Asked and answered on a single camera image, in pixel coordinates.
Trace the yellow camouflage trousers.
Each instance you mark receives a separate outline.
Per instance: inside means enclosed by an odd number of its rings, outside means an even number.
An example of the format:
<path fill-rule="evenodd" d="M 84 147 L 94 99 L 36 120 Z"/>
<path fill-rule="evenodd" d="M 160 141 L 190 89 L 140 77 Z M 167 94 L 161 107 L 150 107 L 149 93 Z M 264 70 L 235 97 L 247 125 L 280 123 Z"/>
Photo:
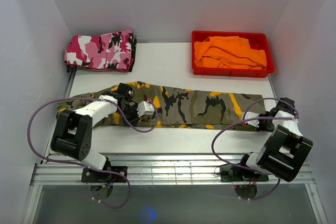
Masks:
<path fill-rule="evenodd" d="M 191 90 L 140 81 L 128 85 L 133 90 L 131 104 L 151 99 L 158 110 L 144 116 L 135 127 L 221 130 L 238 122 L 246 109 L 257 114 L 266 111 L 262 96 L 257 94 Z"/>

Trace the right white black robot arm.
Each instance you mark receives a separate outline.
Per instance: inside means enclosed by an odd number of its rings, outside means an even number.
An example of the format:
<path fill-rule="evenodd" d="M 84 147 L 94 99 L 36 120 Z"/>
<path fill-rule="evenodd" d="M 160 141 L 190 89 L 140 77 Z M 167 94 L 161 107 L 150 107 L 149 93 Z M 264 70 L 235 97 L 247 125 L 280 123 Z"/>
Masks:
<path fill-rule="evenodd" d="M 246 111 L 243 119 L 256 131 L 270 132 L 258 153 L 245 154 L 237 167 L 238 177 L 250 180 L 258 174 L 272 174 L 291 182 L 299 173 L 310 153 L 313 142 L 298 128 L 295 102 L 281 98 L 276 106 L 264 114 Z"/>

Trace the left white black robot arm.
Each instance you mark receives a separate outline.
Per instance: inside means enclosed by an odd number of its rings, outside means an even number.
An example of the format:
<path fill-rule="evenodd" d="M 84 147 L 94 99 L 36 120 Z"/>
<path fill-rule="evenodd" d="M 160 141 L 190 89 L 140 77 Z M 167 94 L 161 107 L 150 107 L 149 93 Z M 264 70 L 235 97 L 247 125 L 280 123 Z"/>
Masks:
<path fill-rule="evenodd" d="M 97 101 L 83 108 L 60 112 L 51 141 L 51 149 L 93 167 L 94 177 L 105 182 L 111 177 L 111 163 L 107 157 L 91 147 L 92 128 L 101 120 L 118 111 L 124 113 L 132 125 L 140 119 L 138 104 L 133 102 L 130 85 L 121 83 L 116 91 L 104 92 Z"/>

